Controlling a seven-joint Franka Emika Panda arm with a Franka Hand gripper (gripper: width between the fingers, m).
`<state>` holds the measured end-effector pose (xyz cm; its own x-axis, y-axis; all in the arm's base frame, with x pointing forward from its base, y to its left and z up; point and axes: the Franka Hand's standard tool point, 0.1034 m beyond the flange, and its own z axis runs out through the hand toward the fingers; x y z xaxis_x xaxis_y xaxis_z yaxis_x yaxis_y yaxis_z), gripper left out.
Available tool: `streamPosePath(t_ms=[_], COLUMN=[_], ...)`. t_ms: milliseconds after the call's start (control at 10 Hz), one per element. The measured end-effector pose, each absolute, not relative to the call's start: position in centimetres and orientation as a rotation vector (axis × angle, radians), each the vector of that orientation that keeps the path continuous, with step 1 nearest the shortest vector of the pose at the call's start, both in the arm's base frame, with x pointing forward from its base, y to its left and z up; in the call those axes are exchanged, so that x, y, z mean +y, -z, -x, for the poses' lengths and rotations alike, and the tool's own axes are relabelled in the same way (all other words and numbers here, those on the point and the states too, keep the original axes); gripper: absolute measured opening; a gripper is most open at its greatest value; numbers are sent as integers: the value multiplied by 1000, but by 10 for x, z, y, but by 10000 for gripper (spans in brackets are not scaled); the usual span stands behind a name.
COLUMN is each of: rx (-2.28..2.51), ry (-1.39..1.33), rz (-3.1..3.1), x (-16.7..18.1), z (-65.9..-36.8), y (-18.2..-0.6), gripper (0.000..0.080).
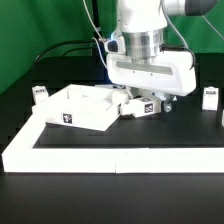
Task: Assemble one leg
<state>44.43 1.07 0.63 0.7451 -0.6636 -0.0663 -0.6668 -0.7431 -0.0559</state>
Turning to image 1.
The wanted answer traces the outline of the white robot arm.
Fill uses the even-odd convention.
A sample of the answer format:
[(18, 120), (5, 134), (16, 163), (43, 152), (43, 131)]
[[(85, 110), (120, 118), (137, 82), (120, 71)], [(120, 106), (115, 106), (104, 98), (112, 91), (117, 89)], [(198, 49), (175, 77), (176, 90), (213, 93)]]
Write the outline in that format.
[(195, 56), (171, 46), (163, 31), (172, 16), (202, 16), (218, 0), (117, 0), (117, 26), (105, 43), (109, 79), (126, 91), (114, 98), (123, 115), (170, 111), (176, 96), (196, 88)]

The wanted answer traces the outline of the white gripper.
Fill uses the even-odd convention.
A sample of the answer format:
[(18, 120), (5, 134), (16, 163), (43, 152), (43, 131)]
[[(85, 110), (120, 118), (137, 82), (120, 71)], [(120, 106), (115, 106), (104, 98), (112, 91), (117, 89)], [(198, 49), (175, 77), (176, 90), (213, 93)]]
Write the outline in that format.
[(134, 63), (128, 56), (108, 54), (106, 61), (109, 79), (114, 84), (129, 86), (127, 93), (131, 99), (140, 97), (137, 88), (166, 93), (165, 112), (172, 110), (175, 95), (186, 96), (196, 88), (189, 52), (165, 51), (150, 63)]

